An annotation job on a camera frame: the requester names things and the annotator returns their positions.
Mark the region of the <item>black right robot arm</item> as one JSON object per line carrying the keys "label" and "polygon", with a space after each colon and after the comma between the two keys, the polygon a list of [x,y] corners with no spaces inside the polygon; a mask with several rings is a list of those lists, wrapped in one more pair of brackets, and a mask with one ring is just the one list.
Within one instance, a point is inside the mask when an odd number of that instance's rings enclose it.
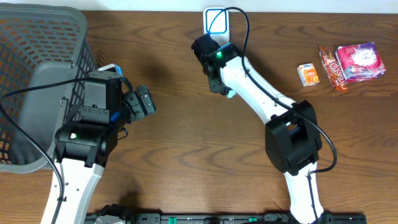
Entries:
{"label": "black right robot arm", "polygon": [[285,177],[292,216],[299,223],[318,221],[324,212],[315,178],[322,141],[313,106],[307,101],[297,103],[276,90],[232,43],[220,46],[205,34],[191,49],[208,77],[211,92],[224,96],[235,92],[264,123],[266,154]]}

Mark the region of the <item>orange Top chocolate bar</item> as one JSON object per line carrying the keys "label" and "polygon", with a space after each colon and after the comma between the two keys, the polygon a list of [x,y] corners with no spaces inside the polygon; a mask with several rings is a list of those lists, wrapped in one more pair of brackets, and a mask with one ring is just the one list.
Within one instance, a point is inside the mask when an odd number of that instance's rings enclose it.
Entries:
{"label": "orange Top chocolate bar", "polygon": [[319,55],[332,87],[337,91],[346,91],[348,88],[345,83],[343,71],[333,52],[328,47],[319,46]]}

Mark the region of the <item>purple snack pack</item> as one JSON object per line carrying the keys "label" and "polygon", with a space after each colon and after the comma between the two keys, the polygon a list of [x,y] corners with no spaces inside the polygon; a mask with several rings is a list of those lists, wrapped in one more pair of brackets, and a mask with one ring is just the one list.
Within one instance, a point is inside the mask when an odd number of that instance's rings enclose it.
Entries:
{"label": "purple snack pack", "polygon": [[340,46],[335,56],[347,83],[373,80],[386,72],[374,42]]}

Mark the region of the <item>small orange snack packet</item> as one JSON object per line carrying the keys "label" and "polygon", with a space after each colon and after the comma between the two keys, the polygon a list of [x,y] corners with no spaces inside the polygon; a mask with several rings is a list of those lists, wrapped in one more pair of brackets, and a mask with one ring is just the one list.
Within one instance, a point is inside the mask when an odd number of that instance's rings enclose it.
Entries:
{"label": "small orange snack packet", "polygon": [[297,71],[303,86],[313,86],[320,82],[313,63],[299,65]]}

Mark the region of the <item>teal snack packet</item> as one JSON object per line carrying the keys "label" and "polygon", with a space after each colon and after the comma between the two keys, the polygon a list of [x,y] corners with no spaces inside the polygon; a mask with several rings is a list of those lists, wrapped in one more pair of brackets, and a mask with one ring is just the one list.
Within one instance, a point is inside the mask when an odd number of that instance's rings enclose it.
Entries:
{"label": "teal snack packet", "polygon": [[234,90],[230,90],[228,94],[226,95],[228,99],[233,98],[235,96],[236,92]]}

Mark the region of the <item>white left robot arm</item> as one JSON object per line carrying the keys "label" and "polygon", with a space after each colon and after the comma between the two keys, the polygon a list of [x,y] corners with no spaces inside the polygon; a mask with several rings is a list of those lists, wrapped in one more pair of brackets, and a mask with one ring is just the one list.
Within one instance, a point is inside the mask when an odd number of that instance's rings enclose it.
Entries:
{"label": "white left robot arm", "polygon": [[90,72],[84,100],[70,112],[54,137],[55,167],[42,223],[83,223],[118,134],[125,126],[156,111],[145,85],[133,88],[116,72]]}

